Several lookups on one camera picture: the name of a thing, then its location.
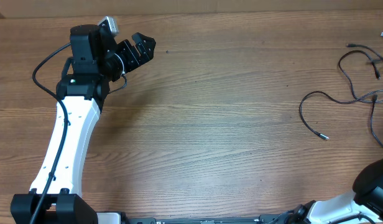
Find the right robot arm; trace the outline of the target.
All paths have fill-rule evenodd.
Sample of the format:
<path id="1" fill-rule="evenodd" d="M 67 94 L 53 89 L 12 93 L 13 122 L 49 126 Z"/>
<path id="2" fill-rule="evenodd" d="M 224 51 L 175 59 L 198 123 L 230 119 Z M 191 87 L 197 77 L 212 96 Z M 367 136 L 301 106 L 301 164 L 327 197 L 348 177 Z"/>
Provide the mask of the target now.
<path id="1" fill-rule="evenodd" d="M 383 222 L 383 159 L 365 167 L 352 190 L 324 201 L 299 205 L 287 223 Z"/>

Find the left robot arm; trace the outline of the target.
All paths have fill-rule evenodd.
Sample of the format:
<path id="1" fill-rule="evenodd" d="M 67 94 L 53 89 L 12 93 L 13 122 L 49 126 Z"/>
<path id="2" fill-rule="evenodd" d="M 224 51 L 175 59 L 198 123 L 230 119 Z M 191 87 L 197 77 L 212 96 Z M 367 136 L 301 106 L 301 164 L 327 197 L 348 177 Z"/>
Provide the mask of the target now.
<path id="1" fill-rule="evenodd" d="M 135 33 L 116 42 L 111 17 L 73 27 L 62 76 L 52 96 L 57 114 L 47 153 L 26 194 L 15 194 L 16 223 L 126 223 L 122 212 L 97 212 L 82 197 L 82 174 L 91 134 L 111 94 L 109 84 L 153 59 L 156 42 Z"/>

